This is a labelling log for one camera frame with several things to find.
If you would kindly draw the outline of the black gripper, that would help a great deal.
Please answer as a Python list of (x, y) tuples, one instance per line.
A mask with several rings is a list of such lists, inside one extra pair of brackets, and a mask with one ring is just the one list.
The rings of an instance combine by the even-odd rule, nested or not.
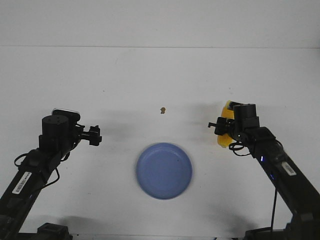
[(89, 132), (84, 131), (85, 126), (78, 123), (73, 127), (74, 145), (78, 145), (81, 140), (89, 141), (91, 146), (99, 146), (102, 142), (101, 130), (98, 125), (90, 126)]
[[(234, 106), (241, 105), (239, 102), (231, 101), (228, 104), (229, 108), (233, 108)], [(235, 136), (236, 133), (236, 121), (231, 118), (218, 117), (216, 123), (209, 122), (209, 128), (216, 128), (216, 134), (218, 136), (223, 136), (225, 134), (229, 136)]]

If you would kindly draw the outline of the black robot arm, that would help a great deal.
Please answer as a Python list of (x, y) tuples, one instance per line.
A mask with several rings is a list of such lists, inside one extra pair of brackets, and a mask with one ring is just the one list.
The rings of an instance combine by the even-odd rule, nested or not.
[(243, 148), (256, 159), (292, 213), (284, 229), (247, 230), (245, 240), (318, 240), (320, 194), (267, 128), (260, 126), (255, 104), (227, 101), (214, 127), (217, 143), (236, 154)]
[(55, 109), (42, 119), (39, 146), (21, 155), (18, 172), (0, 199), (0, 238), (2, 240), (71, 240), (73, 236), (65, 225), (44, 223), (36, 233), (21, 233), (26, 220), (41, 190), (61, 162), (70, 156), (81, 140), (98, 146), (102, 141), (99, 126), (89, 131), (78, 124), (80, 114), (74, 111)]

